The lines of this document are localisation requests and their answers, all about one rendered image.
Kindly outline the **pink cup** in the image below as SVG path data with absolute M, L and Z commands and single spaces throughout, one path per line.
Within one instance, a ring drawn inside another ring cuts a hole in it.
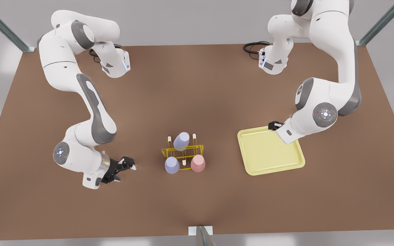
M 191 160 L 191 169 L 196 172 L 202 172 L 206 167 L 205 159 L 202 155 L 197 154 Z

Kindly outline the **silver frame post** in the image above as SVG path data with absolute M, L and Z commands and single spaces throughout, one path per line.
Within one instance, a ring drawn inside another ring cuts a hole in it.
M 195 236 L 195 246 L 215 246 L 212 239 L 213 226 L 190 226 L 188 235 Z
M 9 28 L 1 19 L 0 19 L 0 32 L 10 41 L 12 42 L 20 51 L 24 53 L 33 53 L 35 51 L 35 47 L 28 46 L 18 35 L 16 35 L 11 28 Z
M 383 14 L 364 36 L 356 41 L 357 46 L 366 46 L 392 19 L 394 18 L 394 4 Z

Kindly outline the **lavender cup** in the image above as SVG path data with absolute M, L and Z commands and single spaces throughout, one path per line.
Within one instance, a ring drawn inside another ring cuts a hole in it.
M 180 169 L 180 163 L 177 158 L 170 156 L 165 161 L 165 170 L 169 174 L 175 174 Z
M 189 144 L 190 136 L 187 132 L 181 132 L 174 140 L 173 147 L 177 151 L 184 151 Z

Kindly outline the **pale yellow square tray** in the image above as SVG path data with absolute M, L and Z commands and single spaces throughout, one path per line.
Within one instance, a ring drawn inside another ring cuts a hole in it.
M 267 126 L 240 130 L 237 138 L 245 170 L 251 176 L 305 166 L 300 143 L 296 140 L 285 144 Z

